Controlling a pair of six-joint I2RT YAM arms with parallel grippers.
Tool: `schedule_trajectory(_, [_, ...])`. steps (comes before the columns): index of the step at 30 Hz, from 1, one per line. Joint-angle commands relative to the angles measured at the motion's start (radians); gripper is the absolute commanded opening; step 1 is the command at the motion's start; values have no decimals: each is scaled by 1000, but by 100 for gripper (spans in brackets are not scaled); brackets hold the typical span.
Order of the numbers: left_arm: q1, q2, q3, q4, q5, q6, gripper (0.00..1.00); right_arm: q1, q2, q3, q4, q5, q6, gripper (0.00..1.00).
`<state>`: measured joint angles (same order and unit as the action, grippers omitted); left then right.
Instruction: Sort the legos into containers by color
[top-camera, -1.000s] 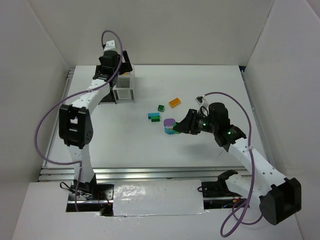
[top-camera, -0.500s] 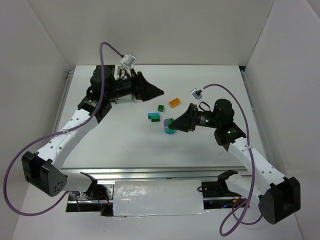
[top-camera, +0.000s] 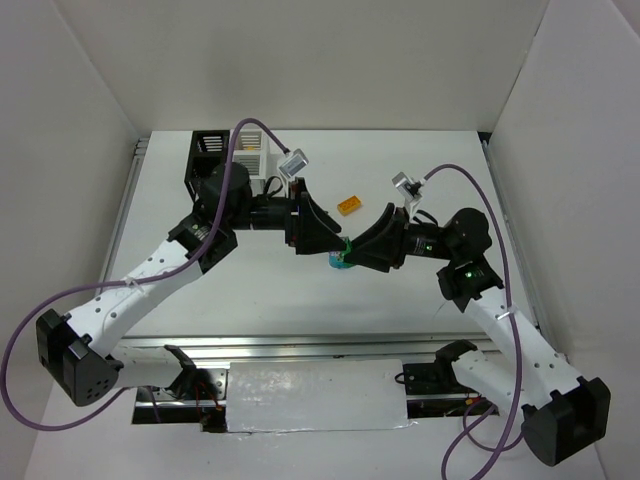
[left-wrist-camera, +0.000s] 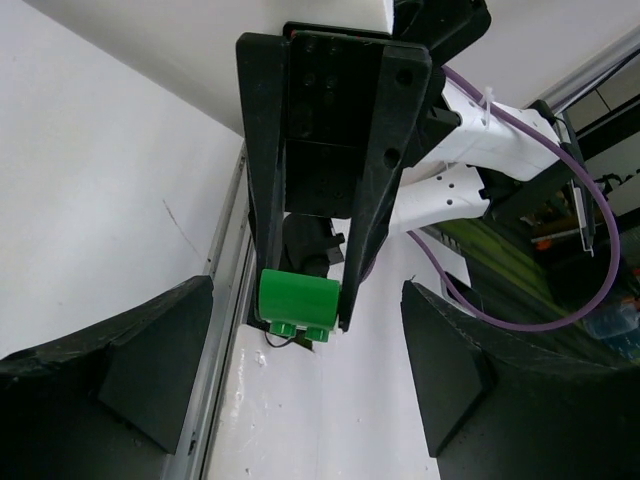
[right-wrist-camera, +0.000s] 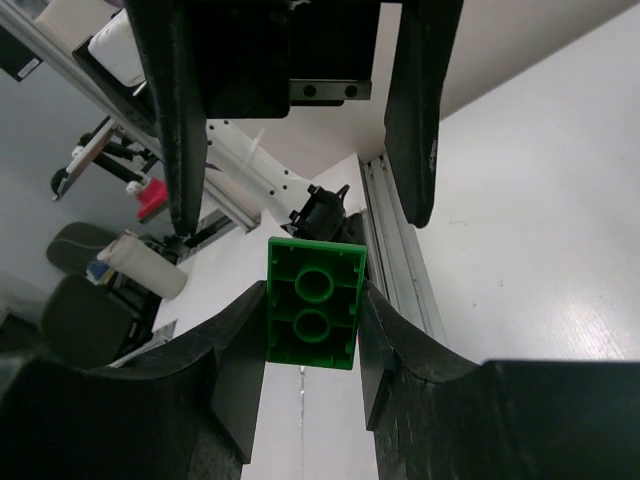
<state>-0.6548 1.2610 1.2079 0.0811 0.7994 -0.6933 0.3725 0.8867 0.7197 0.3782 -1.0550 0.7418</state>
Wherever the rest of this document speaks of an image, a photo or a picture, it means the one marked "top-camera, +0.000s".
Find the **green curved lego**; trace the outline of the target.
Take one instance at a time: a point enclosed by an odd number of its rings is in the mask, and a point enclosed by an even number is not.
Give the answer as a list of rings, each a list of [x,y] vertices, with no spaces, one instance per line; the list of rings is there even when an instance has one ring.
[[[345,243],[345,248],[344,250],[339,254],[339,260],[343,263],[343,264],[349,264],[349,262],[347,261],[346,257],[347,255],[351,252],[352,250],[352,244],[351,241],[348,237],[346,237],[344,239],[344,243]]]

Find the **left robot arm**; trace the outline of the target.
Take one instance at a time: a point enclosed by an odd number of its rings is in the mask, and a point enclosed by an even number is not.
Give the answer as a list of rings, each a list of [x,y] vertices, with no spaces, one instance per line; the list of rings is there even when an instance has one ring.
[[[295,179],[285,197],[255,196],[243,165],[216,166],[191,212],[127,276],[65,314],[49,309],[38,317],[40,362],[76,406],[91,405],[116,386],[125,367],[112,354],[118,342],[228,256],[239,230],[281,230],[298,255],[346,247],[340,225],[314,202],[303,179]]]

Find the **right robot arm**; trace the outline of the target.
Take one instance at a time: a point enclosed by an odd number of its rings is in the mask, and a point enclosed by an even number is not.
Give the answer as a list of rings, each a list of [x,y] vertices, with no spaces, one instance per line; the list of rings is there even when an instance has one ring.
[[[468,387],[515,420],[531,452],[556,466],[605,436],[611,392],[599,378],[587,380],[558,353],[533,323],[507,299],[507,286],[484,253],[491,246],[489,222],[463,208],[444,225],[410,221],[388,205],[380,219],[351,242],[348,263],[387,273],[407,256],[441,259],[437,273],[443,297],[474,321],[509,360],[492,363],[470,342],[440,350],[454,382]]]

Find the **orange rectangular lego brick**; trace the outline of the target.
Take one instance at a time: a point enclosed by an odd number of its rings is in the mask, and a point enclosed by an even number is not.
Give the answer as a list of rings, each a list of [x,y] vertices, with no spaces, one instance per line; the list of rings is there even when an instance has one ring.
[[[348,216],[362,207],[361,200],[353,195],[337,204],[337,210],[342,216]]]

